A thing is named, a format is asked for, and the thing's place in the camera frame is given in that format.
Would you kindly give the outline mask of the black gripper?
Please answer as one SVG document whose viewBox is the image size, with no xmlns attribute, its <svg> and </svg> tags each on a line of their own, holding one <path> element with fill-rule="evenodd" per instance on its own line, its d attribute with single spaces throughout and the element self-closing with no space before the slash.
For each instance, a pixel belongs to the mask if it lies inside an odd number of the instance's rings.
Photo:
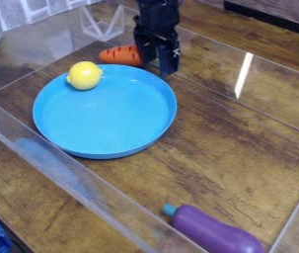
<svg viewBox="0 0 299 253">
<path fill-rule="evenodd" d="M 178 70 L 181 47 L 175 26 L 179 24 L 179 0 L 138 0 L 141 14 L 134 18 L 135 43 L 143 63 L 157 59 L 153 42 L 158 47 L 159 73 L 165 77 Z"/>
</svg>

